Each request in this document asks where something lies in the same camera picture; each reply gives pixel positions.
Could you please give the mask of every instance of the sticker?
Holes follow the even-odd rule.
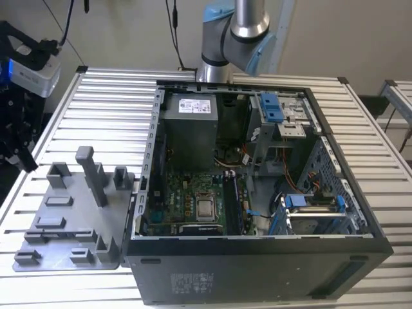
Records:
[[[250,156],[247,153],[245,153],[245,156],[243,157],[242,163],[247,165],[249,163],[249,159],[250,159]]]
[[[173,294],[209,294],[212,292],[213,273],[171,274]]]
[[[179,100],[179,113],[210,114],[211,102],[183,98]]]

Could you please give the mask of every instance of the metal frame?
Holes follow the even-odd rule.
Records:
[[[412,126],[412,82],[386,80],[380,95],[386,97],[409,126]]]
[[[151,109],[157,79],[193,80],[193,72],[108,70],[90,68],[78,74],[59,104],[45,134],[34,150],[40,168],[19,175],[0,208],[0,303],[25,303],[25,308],[71,308],[82,305],[143,306],[130,268],[96,272],[15,273],[11,265],[21,246],[24,229],[34,217],[45,193],[45,175],[52,160],[66,160],[82,140],[93,140],[96,162],[124,164],[140,174],[144,152],[144,114]],[[393,245],[395,254],[369,273],[337,301],[319,307],[410,308],[412,304],[412,184],[396,149],[350,87],[335,78],[264,75],[258,78],[235,74],[234,82],[308,87],[314,93],[340,148],[366,199]],[[76,171],[81,168],[71,165]],[[317,303],[242,304],[244,308],[268,306],[317,308]]]

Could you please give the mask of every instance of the motherboard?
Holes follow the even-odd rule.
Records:
[[[168,173],[165,191],[165,205],[149,211],[150,236],[219,236],[252,230],[244,176]]]

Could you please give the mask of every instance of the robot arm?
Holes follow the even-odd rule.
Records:
[[[229,63],[245,73],[266,73],[276,37],[269,31],[265,0],[220,1],[203,13],[200,82],[230,82]]]

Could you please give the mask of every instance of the white label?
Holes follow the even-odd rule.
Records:
[[[245,156],[243,157],[242,163],[247,165],[249,163],[249,158],[250,158],[250,156],[247,153],[245,153]]]
[[[179,100],[179,113],[210,114],[211,102],[183,98]]]

